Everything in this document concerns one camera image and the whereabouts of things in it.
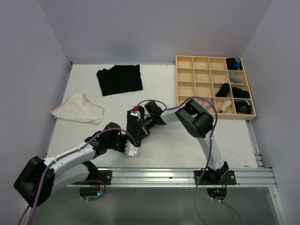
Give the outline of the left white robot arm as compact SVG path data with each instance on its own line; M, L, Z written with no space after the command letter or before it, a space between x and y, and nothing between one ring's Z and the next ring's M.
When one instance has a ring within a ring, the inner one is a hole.
M51 195L58 177L68 170L81 166L84 170L81 179L92 184L97 180L98 173L92 168L91 160L110 150L123 151L129 141L135 145L133 136L110 122L103 131L96 132L74 148L54 157L41 159L31 158L14 182L14 188L30 207L43 204Z

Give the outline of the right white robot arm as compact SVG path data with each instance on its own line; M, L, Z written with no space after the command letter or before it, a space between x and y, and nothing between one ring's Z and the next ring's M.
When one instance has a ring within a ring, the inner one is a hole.
M136 142L149 136L150 129L156 125L164 126L178 121L198 140L204 152L208 163L204 176L214 184L219 184L225 179L229 166L222 157L214 137L217 119L214 119L204 106L191 98L176 108L165 110L162 110L156 101L147 100L144 108L149 116L136 120Z

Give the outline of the black striped underwear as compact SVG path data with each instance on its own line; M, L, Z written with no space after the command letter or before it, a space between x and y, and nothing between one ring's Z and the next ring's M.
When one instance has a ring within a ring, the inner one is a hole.
M144 120L145 109L142 106L138 106L138 108L142 114L141 120ZM148 136L141 136L138 134L138 120L140 120L140 119L138 119L137 117L131 116L130 111L131 110L127 111L126 131L129 132L133 136L133 138L137 144L136 147L140 147L142 140Z

